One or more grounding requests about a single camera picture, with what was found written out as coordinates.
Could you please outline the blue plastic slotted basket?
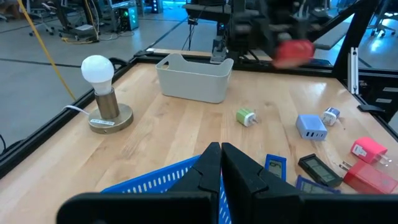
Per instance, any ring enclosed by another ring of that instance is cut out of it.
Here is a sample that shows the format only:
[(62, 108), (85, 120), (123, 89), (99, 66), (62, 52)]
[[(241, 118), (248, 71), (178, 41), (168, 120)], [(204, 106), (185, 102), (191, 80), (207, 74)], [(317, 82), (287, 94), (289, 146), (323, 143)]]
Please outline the blue plastic slotted basket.
[[(139, 177), (120, 182), (105, 188), (101, 193), (164, 193), (188, 172), (199, 157), (200, 155), (194, 156)], [(218, 224), (232, 224), (222, 177), (220, 177)]]

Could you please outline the white office chair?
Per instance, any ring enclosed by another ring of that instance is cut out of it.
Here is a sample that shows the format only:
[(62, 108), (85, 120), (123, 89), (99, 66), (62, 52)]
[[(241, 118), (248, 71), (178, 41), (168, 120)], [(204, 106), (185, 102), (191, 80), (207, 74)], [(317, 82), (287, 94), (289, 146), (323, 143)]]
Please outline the white office chair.
[(388, 31), (391, 35), (395, 35), (397, 30), (384, 24), (386, 20), (394, 20), (398, 22), (398, 9), (390, 9), (393, 0), (380, 0), (379, 5), (373, 13), (373, 16), (367, 26), (367, 30), (370, 30), (370, 36), (375, 37), (381, 33), (381, 37), (384, 37)]

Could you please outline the black background desk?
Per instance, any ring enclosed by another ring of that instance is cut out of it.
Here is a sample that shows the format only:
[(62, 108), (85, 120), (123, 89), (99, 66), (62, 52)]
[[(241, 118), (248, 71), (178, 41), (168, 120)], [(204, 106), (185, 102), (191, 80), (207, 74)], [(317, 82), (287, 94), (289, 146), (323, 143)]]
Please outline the black background desk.
[(227, 23), (231, 15), (231, 7), (228, 4), (224, 6), (185, 4), (182, 7), (186, 10), (190, 20), (203, 19)]

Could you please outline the computer tower green light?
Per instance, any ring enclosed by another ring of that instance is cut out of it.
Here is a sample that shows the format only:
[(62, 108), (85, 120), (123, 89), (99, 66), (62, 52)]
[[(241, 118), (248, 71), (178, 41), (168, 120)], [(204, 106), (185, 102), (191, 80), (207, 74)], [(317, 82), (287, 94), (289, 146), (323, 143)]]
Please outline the computer tower green light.
[(119, 6), (114, 13), (117, 22), (117, 32), (133, 31), (139, 27), (137, 6), (135, 3), (130, 2), (129, 4)]

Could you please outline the white bulb brass lamp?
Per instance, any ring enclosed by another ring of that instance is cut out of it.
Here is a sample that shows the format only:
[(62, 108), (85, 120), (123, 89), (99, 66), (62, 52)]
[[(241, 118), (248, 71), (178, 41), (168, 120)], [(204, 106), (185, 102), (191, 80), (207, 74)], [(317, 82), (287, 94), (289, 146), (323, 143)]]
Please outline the white bulb brass lamp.
[(83, 78), (94, 89), (98, 108), (88, 115), (90, 129), (98, 134), (112, 134), (127, 128), (134, 120), (130, 106), (118, 103), (112, 86), (114, 66), (102, 55), (91, 55), (81, 63)]

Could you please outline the green white wall charger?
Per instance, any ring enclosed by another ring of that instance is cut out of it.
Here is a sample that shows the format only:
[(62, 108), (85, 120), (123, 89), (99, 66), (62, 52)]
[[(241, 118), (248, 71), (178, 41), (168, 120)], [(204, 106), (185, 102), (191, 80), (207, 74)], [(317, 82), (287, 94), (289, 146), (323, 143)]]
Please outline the green white wall charger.
[(236, 120), (245, 127), (250, 127), (257, 123), (256, 113), (247, 108), (240, 108), (236, 112)]

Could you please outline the light blue multiport charger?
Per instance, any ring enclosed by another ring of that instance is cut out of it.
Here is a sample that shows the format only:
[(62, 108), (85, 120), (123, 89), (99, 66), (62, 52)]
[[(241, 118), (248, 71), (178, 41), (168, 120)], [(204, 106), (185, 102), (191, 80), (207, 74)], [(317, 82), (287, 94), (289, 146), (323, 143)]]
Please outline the light blue multiport charger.
[(300, 114), (295, 125), (301, 137), (307, 140), (323, 141), (328, 133), (319, 115)]

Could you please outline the small red wall charger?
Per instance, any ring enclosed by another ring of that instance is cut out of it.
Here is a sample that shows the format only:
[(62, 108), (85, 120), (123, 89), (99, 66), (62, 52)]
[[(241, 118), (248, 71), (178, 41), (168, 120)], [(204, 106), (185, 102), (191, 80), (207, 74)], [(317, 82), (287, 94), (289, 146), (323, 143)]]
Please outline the small red wall charger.
[(276, 68), (295, 68), (309, 63), (315, 46), (309, 40), (286, 40), (276, 48), (272, 64)]

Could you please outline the black aluminium table frame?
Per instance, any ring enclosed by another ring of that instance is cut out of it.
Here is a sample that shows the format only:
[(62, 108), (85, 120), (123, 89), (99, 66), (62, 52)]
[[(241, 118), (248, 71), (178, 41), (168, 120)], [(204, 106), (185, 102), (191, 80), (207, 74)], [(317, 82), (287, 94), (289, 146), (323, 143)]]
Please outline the black aluminium table frame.
[[(354, 6), (349, 7), (346, 12), (340, 15), (339, 19), (333, 19), (329, 22), (323, 30), (320, 30), (318, 34), (315, 34), (310, 40), (314, 40), (327, 31), (331, 30), (332, 26), (336, 26), (337, 23), (346, 19), (350, 15), (353, 17), (353, 25), (358, 25), (361, 21), (369, 16), (365, 13), (360, 16), (356, 10), (360, 10), (361, 4), (367, 4), (371, 0), (361, 0)], [(340, 50), (334, 66), (331, 65), (318, 65), (313, 62), (308, 65), (302, 65), (298, 68), (282, 69), (278, 70), (271, 66), (269, 62), (262, 64), (256, 63), (254, 60), (247, 59), (244, 62), (236, 62), (233, 66), (235, 70), (241, 70), (246, 72), (268, 72), (268, 73), (281, 73), (286, 75), (302, 75), (309, 77), (326, 77), (335, 78), (342, 84), (347, 83), (347, 71), (348, 63), (344, 62), (344, 59), (349, 58), (344, 54), (348, 52), (348, 48), (359, 43), (359, 37), (364, 35), (364, 32), (355, 31), (354, 26), (350, 26), (348, 29), (348, 35), (351, 37), (349, 40), (343, 42), (342, 49)], [(140, 51), (128, 61), (123, 61), (118, 58), (112, 58), (111, 62), (115, 65), (119, 65), (116, 69), (116, 74), (112, 82), (119, 80), (127, 71), (135, 66), (137, 63), (157, 63), (166, 57), (165, 53), (150, 53), (149, 51)], [(372, 85), (375, 84), (397, 84), (398, 85), (398, 69), (387, 70), (377, 68), (360, 68), (359, 79), (364, 80)], [(63, 128), (70, 120), (72, 120), (78, 114), (77, 111), (62, 109), (59, 114), (41, 126), (38, 130), (33, 132), (30, 136), (22, 139), (10, 147), (7, 148), (5, 154), (0, 154), (0, 179), (10, 173), (16, 166), (18, 166), (26, 157), (32, 154), (38, 147), (40, 147), (45, 141), (53, 136), (59, 129)]]

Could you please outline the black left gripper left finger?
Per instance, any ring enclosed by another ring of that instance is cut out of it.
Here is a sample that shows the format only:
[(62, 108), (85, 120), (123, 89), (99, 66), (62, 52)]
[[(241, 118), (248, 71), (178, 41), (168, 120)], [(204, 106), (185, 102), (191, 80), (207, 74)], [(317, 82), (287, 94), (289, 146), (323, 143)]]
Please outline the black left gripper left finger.
[(221, 148), (210, 143), (164, 193), (78, 194), (57, 212), (57, 224), (217, 224)]

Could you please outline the blue framed digital display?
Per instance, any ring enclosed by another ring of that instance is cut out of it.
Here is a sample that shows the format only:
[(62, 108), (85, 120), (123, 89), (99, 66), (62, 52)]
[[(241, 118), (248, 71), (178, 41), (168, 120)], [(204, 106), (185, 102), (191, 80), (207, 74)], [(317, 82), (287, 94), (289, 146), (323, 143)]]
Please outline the blue framed digital display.
[(295, 188), (309, 194), (340, 194), (341, 191), (327, 187), (298, 175)]
[(273, 154), (267, 154), (266, 163), (264, 167), (269, 172), (281, 178), (283, 181), (286, 181), (286, 174), (287, 174), (286, 162), (287, 159), (285, 157), (280, 157)]

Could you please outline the black office chair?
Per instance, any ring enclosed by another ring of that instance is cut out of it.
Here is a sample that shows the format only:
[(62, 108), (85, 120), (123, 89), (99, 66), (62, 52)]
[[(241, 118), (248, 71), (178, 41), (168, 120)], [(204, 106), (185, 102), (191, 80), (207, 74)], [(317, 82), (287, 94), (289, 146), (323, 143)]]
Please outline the black office chair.
[(39, 20), (35, 28), (44, 27), (49, 35), (54, 35), (54, 27), (48, 26), (45, 19), (57, 15), (57, 7), (51, 0), (26, 0), (26, 9), (29, 17)]

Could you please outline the large red charger block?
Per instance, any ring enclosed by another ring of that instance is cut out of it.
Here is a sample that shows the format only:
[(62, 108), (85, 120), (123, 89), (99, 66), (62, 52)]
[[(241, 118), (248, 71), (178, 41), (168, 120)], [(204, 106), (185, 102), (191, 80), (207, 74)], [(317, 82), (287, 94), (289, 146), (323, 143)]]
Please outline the large red charger block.
[(339, 165), (346, 174), (343, 182), (361, 194), (391, 194), (398, 187), (398, 180), (360, 160), (355, 165), (343, 161)]

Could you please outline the black frame clamp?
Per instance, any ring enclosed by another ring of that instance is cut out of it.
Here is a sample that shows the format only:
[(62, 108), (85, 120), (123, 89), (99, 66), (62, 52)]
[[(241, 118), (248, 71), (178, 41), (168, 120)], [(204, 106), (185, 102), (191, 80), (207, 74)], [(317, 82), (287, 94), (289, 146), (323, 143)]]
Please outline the black frame clamp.
[(374, 105), (358, 105), (357, 109), (365, 113), (385, 113), (385, 110)]

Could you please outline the pink wall charger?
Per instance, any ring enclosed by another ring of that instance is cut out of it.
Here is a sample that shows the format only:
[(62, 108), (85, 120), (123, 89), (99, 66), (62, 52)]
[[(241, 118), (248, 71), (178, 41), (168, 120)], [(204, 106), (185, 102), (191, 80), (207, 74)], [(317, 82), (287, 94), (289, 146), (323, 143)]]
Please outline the pink wall charger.
[(369, 137), (359, 138), (355, 140), (351, 146), (351, 153), (364, 162), (368, 164), (379, 162), (386, 167), (392, 162), (392, 160), (386, 156), (387, 151), (388, 149), (386, 147)]

